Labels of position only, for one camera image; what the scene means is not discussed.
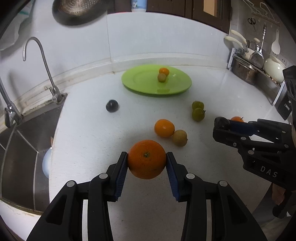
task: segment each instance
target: silver rivet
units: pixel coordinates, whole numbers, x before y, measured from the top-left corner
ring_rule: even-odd
[[[220,186],[222,186],[222,187],[226,187],[226,186],[228,185],[227,181],[223,181],[223,180],[220,181],[219,184],[220,184]]]
[[[74,181],[67,182],[67,187],[72,187],[74,185],[75,185],[75,182]]]
[[[99,178],[101,178],[101,179],[106,179],[107,177],[108,177],[108,174],[107,173],[101,173],[99,175]]]
[[[186,177],[187,177],[188,179],[193,179],[193,178],[195,178],[195,175],[192,174],[192,173],[187,173]]]

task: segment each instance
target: countertop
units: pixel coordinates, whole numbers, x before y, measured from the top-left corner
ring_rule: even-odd
[[[71,86],[54,137],[50,165],[50,200],[69,180],[90,181],[116,163],[122,151],[143,139],[160,143],[172,151],[177,162],[204,181],[226,180],[252,212],[263,198],[270,182],[245,171],[237,149],[212,138],[214,119],[243,116],[283,121],[276,109],[256,87],[245,83],[226,69],[179,66],[192,78],[191,88],[178,95],[154,97],[139,95],[121,83],[123,72],[107,74]],[[119,110],[106,111],[115,99]],[[204,102],[205,119],[191,118],[191,104]],[[185,147],[158,137],[154,124],[168,119],[175,129],[188,134]],[[114,240],[180,240],[186,203],[172,196],[166,171],[152,180],[141,180],[130,171],[122,196],[109,203]],[[86,210],[83,212],[83,238],[87,240]]]

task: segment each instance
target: person's hand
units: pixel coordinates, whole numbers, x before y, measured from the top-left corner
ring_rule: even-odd
[[[276,205],[280,205],[285,198],[286,189],[278,186],[277,184],[272,184],[272,200]]]

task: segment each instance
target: hanging rack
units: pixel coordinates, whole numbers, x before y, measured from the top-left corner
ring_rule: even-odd
[[[268,6],[264,2],[261,2],[260,8],[258,8],[258,7],[255,7],[254,4],[249,0],[243,0],[243,1],[251,9],[252,14],[254,14],[258,17],[264,18],[265,20],[267,20],[277,26],[280,26],[280,21],[278,21],[274,18],[273,14],[271,13]]]

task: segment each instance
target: plate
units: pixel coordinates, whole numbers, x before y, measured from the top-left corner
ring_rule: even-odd
[[[158,81],[160,68],[167,68],[170,74],[164,83]],[[171,95],[190,88],[191,78],[183,71],[164,65],[146,64],[127,70],[121,77],[122,83],[129,89],[154,95]]]

